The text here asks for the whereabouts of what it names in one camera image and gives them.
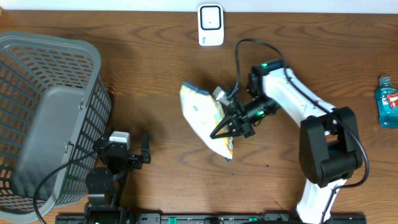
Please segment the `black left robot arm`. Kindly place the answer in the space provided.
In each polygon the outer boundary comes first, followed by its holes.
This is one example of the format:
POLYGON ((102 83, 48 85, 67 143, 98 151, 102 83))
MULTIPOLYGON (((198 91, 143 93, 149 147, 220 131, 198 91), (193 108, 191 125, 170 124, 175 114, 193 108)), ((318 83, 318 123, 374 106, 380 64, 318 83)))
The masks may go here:
POLYGON ((135 223, 134 215, 121 205, 121 196, 128 175, 151 162, 149 133, 141 143, 141 153, 131 154, 130 134, 107 131, 94 142, 102 167, 92 169, 86 176, 88 203, 85 206, 83 223, 135 223))

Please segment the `yellow white snack bag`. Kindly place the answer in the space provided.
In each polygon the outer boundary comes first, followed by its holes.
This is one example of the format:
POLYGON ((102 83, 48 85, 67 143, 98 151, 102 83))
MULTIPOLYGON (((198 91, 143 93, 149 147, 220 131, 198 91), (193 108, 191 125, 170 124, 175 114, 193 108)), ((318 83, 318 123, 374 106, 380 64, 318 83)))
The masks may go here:
POLYGON ((180 101, 183 117, 187 120, 195 134, 213 152, 227 161, 233 158, 233 138, 212 139, 210 134, 224 118, 220 102, 216 101, 208 90, 183 82, 180 89, 180 101))

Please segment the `blue mouthwash bottle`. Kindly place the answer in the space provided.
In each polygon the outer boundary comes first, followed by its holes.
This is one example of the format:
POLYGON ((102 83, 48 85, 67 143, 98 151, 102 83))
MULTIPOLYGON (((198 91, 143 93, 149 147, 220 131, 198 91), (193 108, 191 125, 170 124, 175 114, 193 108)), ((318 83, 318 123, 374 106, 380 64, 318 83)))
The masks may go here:
POLYGON ((397 128, 397 108, 391 110, 386 98, 391 93, 397 93, 397 89, 393 88, 390 76, 383 75, 374 96, 379 111, 379 124, 384 128, 397 128))

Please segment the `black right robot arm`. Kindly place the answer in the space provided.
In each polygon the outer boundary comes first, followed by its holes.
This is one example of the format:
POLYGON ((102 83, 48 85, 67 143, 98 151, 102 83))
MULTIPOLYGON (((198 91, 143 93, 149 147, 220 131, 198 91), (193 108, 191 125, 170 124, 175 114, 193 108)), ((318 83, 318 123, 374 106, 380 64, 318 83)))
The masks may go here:
POLYGON ((300 129, 298 157, 307 178, 295 208, 297 219, 302 223, 330 222, 338 191, 358 187, 369 176, 369 159, 359 140, 354 112, 323 101, 297 79, 284 60, 254 66, 247 91, 252 100, 242 103, 233 91, 214 90, 213 96, 226 106, 226 114, 210 137, 248 138, 266 116, 283 109, 300 129))

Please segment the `red snack bar wrapper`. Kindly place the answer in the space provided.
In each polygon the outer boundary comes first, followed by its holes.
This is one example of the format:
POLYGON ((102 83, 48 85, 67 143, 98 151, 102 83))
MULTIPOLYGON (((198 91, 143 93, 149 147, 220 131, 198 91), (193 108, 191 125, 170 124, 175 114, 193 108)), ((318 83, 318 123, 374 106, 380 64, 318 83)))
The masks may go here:
POLYGON ((398 107, 398 93, 387 94, 386 98, 391 110, 398 107))

